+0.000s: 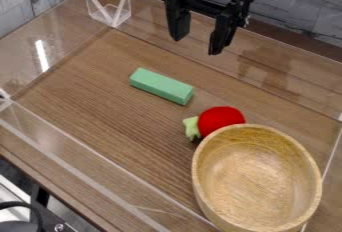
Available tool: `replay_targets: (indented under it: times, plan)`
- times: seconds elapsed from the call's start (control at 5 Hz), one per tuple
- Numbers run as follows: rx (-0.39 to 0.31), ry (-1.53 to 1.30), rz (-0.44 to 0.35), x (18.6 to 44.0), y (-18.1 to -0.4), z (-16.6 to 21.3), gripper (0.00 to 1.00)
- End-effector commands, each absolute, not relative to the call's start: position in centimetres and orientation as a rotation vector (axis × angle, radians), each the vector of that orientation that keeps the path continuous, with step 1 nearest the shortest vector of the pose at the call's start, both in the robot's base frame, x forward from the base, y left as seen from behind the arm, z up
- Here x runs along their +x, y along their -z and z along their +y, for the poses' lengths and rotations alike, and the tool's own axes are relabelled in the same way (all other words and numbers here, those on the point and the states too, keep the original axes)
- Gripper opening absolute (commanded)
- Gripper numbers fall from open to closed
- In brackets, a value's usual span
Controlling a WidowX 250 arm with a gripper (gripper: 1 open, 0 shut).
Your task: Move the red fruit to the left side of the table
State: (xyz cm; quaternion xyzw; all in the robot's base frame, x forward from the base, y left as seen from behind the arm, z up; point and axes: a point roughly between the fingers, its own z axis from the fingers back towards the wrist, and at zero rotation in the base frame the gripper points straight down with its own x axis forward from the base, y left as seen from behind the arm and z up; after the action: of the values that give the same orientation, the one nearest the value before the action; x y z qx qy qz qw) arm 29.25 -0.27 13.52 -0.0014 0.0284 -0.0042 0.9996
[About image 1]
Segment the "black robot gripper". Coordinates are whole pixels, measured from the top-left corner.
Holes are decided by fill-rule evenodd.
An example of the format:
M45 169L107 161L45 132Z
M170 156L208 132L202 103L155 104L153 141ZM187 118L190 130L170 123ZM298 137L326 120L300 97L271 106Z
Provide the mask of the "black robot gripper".
M254 0L163 0L168 32L175 41L190 32L191 13L194 11L215 17L215 29L210 35L208 54L218 55L231 44L236 29L244 26Z

